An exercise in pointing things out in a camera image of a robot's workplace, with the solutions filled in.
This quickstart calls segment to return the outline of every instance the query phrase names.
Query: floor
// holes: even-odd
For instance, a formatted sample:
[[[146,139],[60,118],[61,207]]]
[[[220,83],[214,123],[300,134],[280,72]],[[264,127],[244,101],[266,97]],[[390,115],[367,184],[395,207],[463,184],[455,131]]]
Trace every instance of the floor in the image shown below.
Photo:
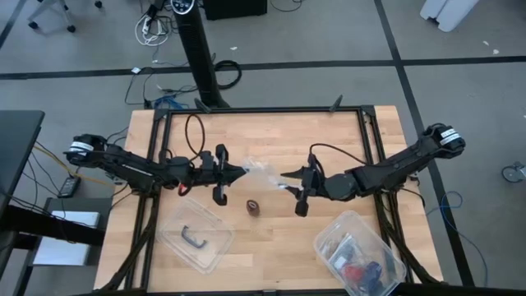
[[[276,6],[293,7],[289,0],[274,1]],[[247,65],[241,82],[223,97],[235,107],[327,106],[339,95],[347,105],[395,105],[407,142],[417,139],[422,123],[452,125],[466,139],[466,151],[437,165],[444,189],[464,196],[463,206],[453,210],[456,224],[480,248],[489,270],[488,286],[526,289],[526,262],[521,260],[526,243],[524,184],[507,183],[501,177],[504,166],[526,161],[522,154],[526,140],[517,137],[526,130],[526,2],[481,0],[450,33],[419,16],[423,3],[308,0],[295,12],[269,7],[264,16],[205,21],[210,51],[217,59]],[[131,76],[101,70],[152,66],[155,49],[140,46],[132,31],[141,17],[139,0],[106,0],[102,11],[92,1],[69,1],[75,34],[65,30],[58,10],[37,19],[41,30],[28,28],[25,19],[37,5],[35,0],[0,3],[0,108],[43,110],[39,141],[63,157],[60,151],[75,135],[107,136],[127,125],[131,112],[140,107],[123,102]],[[156,59],[185,63],[177,35],[161,46]],[[233,75],[221,72],[219,80]],[[141,102],[144,79],[137,78],[129,101]],[[145,94],[159,97],[155,84],[178,88],[189,83],[188,73],[159,74],[146,85]],[[190,103],[194,97],[179,99]],[[67,175],[53,161],[36,156],[62,184]],[[81,172],[104,178],[99,170]],[[51,186],[38,168],[36,177]],[[427,170],[421,180],[431,210],[438,203]],[[33,201],[34,190],[34,184],[23,178],[16,195]],[[111,193],[110,187],[85,182],[78,196]],[[50,196],[40,188],[38,205]],[[457,199],[450,197],[450,203],[456,205]],[[428,219],[445,280],[461,284],[441,216],[435,212]],[[463,245],[473,279],[483,286],[481,257],[467,241]],[[25,252],[14,251],[0,281],[5,295],[12,294],[24,259]],[[95,271],[95,266],[39,267],[26,295],[87,293]]]

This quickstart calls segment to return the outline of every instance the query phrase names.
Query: red object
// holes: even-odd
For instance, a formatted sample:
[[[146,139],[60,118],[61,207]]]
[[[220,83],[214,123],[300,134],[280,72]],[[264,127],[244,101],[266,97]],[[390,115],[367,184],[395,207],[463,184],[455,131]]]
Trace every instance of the red object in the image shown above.
[[[344,267],[344,276],[347,278],[347,280],[350,280],[354,283],[359,283],[360,280],[362,280],[364,272],[365,269],[361,267],[354,267],[351,265]]]

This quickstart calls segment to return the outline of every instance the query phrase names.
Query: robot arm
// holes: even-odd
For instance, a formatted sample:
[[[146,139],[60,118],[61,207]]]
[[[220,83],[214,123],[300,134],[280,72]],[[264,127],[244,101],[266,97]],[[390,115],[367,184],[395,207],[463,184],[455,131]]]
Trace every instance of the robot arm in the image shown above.
[[[295,187],[287,189],[298,200],[296,214],[305,217],[308,197],[350,201],[355,196],[397,191],[411,173],[425,169],[435,158],[454,158],[462,154],[465,146],[464,139],[452,127],[437,123],[428,127],[415,144],[378,164],[363,165],[326,178],[320,162],[311,153],[307,167],[292,173],[282,173],[282,176],[302,180],[303,190]]]
[[[175,189],[183,185],[186,190],[179,195],[186,195],[194,186],[216,184],[214,201],[220,205],[227,204],[223,186],[230,185],[243,176],[245,169],[228,163],[228,151],[224,145],[217,145],[215,156],[203,151],[199,157],[202,164],[196,168],[186,157],[173,157],[160,164],[135,155],[117,145],[108,144],[102,136],[76,136],[70,146],[67,160],[74,165],[86,168],[103,169],[109,174],[126,180],[135,194],[151,194],[157,187]]]

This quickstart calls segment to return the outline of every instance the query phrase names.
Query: wheel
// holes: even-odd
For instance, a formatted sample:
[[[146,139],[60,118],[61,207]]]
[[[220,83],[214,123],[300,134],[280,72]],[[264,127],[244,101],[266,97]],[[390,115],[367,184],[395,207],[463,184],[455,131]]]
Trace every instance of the wheel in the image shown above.
[[[501,173],[504,180],[510,183],[520,183],[523,181],[521,178],[519,178],[519,172],[517,172],[517,168],[513,165],[504,167]]]
[[[33,30],[37,30],[39,28],[39,24],[35,23],[34,21],[29,23],[28,26]]]

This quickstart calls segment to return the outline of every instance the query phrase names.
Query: black metal frame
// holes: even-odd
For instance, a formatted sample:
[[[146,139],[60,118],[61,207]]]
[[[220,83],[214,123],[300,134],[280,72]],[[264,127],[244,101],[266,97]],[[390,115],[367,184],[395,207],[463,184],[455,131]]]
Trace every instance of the black metal frame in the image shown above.
[[[231,109],[211,109],[210,113],[213,114],[231,114],[231,113],[305,113],[305,112],[314,112],[314,113],[328,113],[330,111],[329,107],[271,107],[271,108],[231,108]],[[380,139],[380,131],[378,130],[378,125],[376,121],[376,114],[374,113],[374,106],[367,105],[367,106],[347,106],[347,107],[338,107],[335,112],[355,112],[358,116],[358,125],[360,127],[360,133],[362,135],[362,142],[363,142],[363,148],[364,152],[366,154],[367,162],[373,163],[372,160],[372,152],[371,152],[371,146],[369,144],[369,138],[367,134],[367,127],[366,122],[364,118],[364,114],[367,114],[371,118],[371,125],[373,127],[373,133],[375,135],[375,139]],[[186,110],[155,110],[154,115],[154,122],[152,127],[152,133],[150,134],[150,145],[148,149],[148,159],[152,160],[154,153],[155,153],[155,144],[157,142],[158,137],[158,131],[159,131],[159,125],[161,119],[164,119],[164,134],[163,134],[163,140],[161,143],[161,147],[159,150],[159,159],[164,159],[166,157],[166,150],[168,148],[168,142],[170,138],[170,130],[171,130],[171,123],[172,123],[172,117],[175,115],[183,115],[183,114],[193,114],[193,113],[204,113],[203,111],[199,109],[186,109]],[[381,139],[378,141],[376,139],[376,146],[381,145]],[[383,146],[378,147],[378,154],[380,158],[385,158],[385,154],[383,153]],[[155,193],[153,196],[153,203],[151,207],[151,215],[157,216],[159,213],[159,195],[160,195],[160,189],[158,192]],[[145,214],[145,199],[147,197],[141,197],[139,206],[137,208],[137,217],[136,217],[136,225],[134,228],[134,234],[133,234],[133,242],[132,246],[135,245],[136,238],[139,237],[142,230],[142,220],[144,219]],[[375,206],[376,211],[384,210],[382,197],[380,195],[375,195]],[[395,223],[394,229],[397,232],[397,234],[403,234],[403,230],[401,229],[401,223],[399,222],[399,215],[398,210],[396,207],[391,207],[390,212],[393,215],[393,220],[397,220],[398,223]],[[384,230],[381,230],[381,237],[382,239],[390,244],[389,237],[387,233]],[[142,267],[142,275],[141,275],[141,289],[148,289],[149,284],[149,278],[150,278],[150,268],[151,268],[151,260],[153,256],[153,248],[154,248],[154,236],[150,237],[150,240],[146,244],[145,247],[145,260]],[[125,288],[130,289],[133,287],[132,279],[134,276],[134,270],[135,270],[135,264],[134,267],[131,269],[130,273],[127,275]],[[332,294],[331,291],[335,291],[337,294],[345,294],[346,292],[342,289],[336,289],[336,290],[301,290],[301,291],[282,291],[281,294]],[[199,293],[199,294],[221,294],[223,292],[214,292],[214,293]],[[236,292],[235,294],[257,294],[261,293],[254,291],[254,292]]]

